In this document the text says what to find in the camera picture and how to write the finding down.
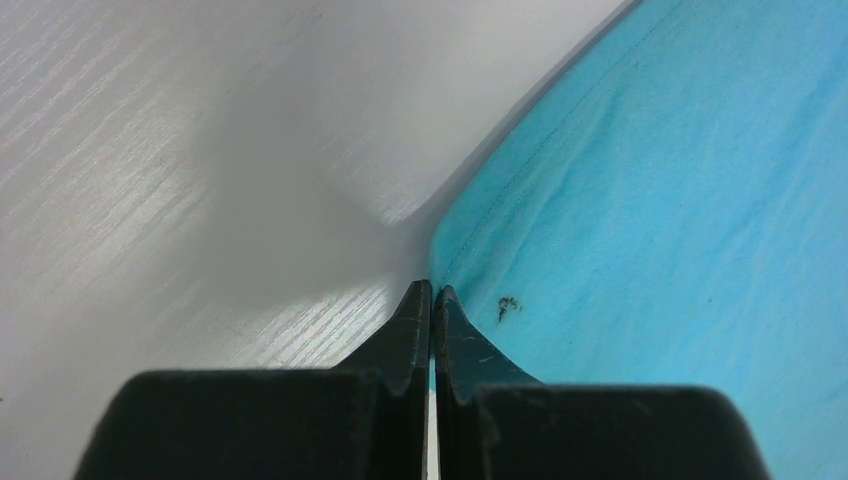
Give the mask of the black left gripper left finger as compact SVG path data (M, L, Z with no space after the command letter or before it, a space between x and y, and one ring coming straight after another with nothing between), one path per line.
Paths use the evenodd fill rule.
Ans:
M148 371L97 424L79 479L423 479L432 287L325 369Z

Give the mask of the cyan t-shirt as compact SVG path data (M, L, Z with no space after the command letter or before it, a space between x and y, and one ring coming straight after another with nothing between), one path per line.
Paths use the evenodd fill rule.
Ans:
M429 276L550 383L706 385L847 475L847 5L641 1L440 222Z

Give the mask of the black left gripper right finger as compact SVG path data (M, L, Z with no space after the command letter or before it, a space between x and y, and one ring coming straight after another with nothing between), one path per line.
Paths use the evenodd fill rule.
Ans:
M732 402L694 386L545 384L468 320L456 292L433 310L444 479L764 479Z

